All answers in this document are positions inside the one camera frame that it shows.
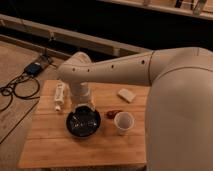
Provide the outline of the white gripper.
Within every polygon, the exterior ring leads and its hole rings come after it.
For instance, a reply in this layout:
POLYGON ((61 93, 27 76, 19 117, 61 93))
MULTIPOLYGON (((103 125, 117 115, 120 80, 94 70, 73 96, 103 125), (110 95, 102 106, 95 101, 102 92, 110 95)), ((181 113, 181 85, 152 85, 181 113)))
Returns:
POLYGON ((69 85, 69 88, 72 111, 81 106, 87 106, 92 111, 95 110, 91 89, 87 83, 73 83, 69 85))

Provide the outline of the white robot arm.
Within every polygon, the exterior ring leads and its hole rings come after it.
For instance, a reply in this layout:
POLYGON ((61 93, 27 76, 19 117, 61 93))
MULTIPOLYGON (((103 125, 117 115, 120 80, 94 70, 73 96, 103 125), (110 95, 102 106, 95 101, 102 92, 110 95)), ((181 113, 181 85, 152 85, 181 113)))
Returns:
POLYGON ((91 99, 90 82, 148 86, 147 171, 213 171, 213 52, 163 49, 93 62, 77 52, 58 69, 71 99, 91 99))

